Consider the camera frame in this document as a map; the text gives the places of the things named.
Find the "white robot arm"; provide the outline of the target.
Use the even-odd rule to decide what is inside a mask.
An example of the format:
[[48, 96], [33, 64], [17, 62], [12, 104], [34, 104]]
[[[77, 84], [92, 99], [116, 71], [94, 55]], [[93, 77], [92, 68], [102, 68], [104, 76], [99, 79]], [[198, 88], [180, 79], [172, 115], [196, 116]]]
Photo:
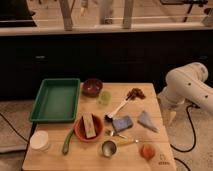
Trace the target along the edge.
[[165, 126], [171, 124], [176, 116], [175, 109], [185, 100], [213, 114], [213, 88], [205, 84], [207, 78], [207, 67], [200, 62], [172, 69], [166, 74], [166, 86], [157, 95]]

